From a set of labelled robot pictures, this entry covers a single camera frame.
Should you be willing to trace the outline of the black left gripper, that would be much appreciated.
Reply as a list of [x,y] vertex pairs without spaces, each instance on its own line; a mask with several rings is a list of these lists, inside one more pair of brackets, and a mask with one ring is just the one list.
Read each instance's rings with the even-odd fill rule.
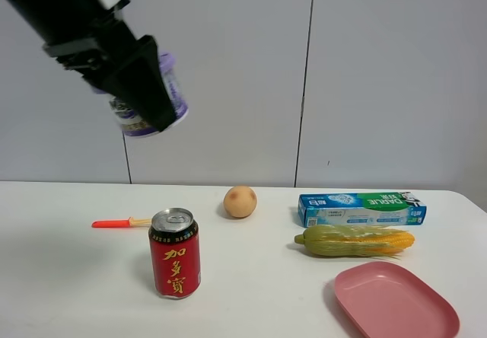
[[43,50],[64,69],[127,103],[157,131],[176,113],[164,86],[158,46],[139,40],[122,18],[127,1],[104,9],[92,1],[53,1],[43,7]]

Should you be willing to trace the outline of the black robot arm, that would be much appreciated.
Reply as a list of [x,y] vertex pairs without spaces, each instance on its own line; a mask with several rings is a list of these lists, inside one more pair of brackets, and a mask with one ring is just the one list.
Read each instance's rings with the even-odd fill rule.
[[158,131],[177,118],[164,86],[158,45],[122,18],[130,0],[7,0],[64,69],[128,104]]

